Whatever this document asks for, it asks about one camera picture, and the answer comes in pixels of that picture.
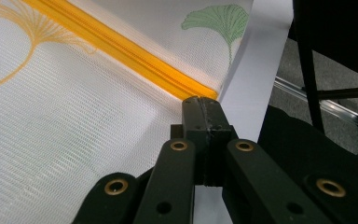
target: ginkgo leaf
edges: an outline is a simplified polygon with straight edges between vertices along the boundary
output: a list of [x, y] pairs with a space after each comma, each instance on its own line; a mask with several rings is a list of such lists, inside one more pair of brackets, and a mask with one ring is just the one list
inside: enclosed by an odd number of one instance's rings
[[215, 30], [227, 42], [231, 65], [232, 42], [242, 37], [247, 21], [248, 13], [238, 5], [211, 6], [189, 13], [182, 29], [203, 27]]
[[36, 47], [44, 42], [56, 42], [63, 44], [78, 45], [88, 53], [92, 53], [89, 45], [80, 40], [76, 35], [65, 28], [41, 15], [30, 7], [27, 7], [18, 0], [9, 1], [12, 7], [0, 2], [0, 17], [10, 20], [28, 35], [31, 41], [31, 48], [25, 60], [10, 74], [0, 80], [0, 85], [12, 79], [31, 60]]

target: black chair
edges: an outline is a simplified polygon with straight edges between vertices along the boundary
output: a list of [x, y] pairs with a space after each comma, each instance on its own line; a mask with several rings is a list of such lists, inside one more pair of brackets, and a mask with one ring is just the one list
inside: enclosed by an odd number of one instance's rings
[[324, 133], [319, 101], [358, 98], [358, 88], [318, 91], [312, 50], [358, 73], [358, 1], [294, 0], [293, 7], [289, 37], [298, 44], [312, 124]]

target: green ginkgo leaf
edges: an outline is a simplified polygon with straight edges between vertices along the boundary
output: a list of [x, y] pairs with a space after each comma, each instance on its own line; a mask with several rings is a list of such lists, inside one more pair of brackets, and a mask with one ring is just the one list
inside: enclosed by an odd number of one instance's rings
[[227, 42], [229, 65], [231, 65], [232, 42], [242, 37], [248, 17], [248, 13], [238, 5], [206, 7], [189, 13], [182, 23], [182, 29], [204, 27], [215, 30]]

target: yellow zipper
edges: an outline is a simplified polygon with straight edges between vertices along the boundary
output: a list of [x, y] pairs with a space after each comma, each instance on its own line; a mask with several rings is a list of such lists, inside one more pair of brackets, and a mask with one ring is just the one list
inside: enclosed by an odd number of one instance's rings
[[216, 91], [181, 73], [67, 1], [22, 1], [181, 100], [194, 95], [217, 98]]

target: floor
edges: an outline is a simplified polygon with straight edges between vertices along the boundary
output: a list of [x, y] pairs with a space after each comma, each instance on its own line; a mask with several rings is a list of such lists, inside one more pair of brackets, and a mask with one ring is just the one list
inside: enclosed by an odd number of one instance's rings
[[[358, 87], [358, 75], [321, 54], [314, 53], [316, 81], [319, 90]], [[298, 59], [296, 42], [287, 39], [277, 77], [281, 77], [299, 87], [304, 83]], [[358, 113], [358, 99], [338, 101], [340, 105]], [[310, 123], [307, 102], [278, 88], [273, 89], [269, 104], [284, 110], [288, 115]], [[358, 154], [358, 127], [323, 111], [325, 134], [348, 151]]]

